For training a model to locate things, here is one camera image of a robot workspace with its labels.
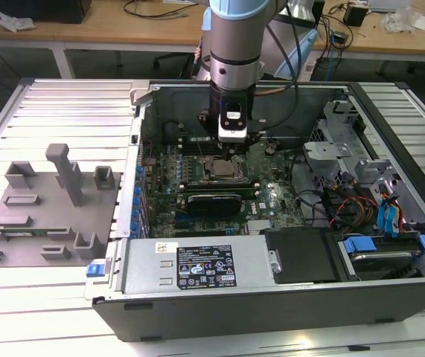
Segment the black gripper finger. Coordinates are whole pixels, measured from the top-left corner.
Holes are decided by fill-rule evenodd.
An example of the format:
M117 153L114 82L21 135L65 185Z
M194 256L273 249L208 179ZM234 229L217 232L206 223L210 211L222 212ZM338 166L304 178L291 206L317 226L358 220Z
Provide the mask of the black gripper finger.
M245 155L265 133L265 126L259 120L248 118L233 121L235 129L240 133L240 142L232 145L232 155Z
M230 145L220 141L219 139L219 122L218 119L214 118L208 109L202 110L198 117L199 123L202 125L202 128L207 132L208 137L215 144L215 146L220 149L221 158L223 160L230 160L232 153L230 153Z

